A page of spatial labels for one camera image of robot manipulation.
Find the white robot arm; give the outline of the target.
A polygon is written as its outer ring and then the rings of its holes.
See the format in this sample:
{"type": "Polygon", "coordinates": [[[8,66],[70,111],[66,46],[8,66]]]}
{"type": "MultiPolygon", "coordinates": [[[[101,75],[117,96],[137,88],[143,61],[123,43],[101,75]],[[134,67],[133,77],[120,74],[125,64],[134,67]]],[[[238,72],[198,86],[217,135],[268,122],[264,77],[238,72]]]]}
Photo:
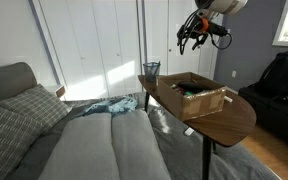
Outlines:
{"type": "Polygon", "coordinates": [[[211,37],[211,43],[219,50],[228,48],[231,41],[225,47],[219,47],[214,41],[214,35],[219,37],[232,35],[228,30],[213,22],[219,14],[235,14],[240,11],[248,0],[194,0],[197,9],[192,12],[185,23],[177,31],[177,46],[180,54],[184,54],[184,49],[189,39],[195,39],[192,49],[195,50],[205,43],[207,37],[211,37]]]}

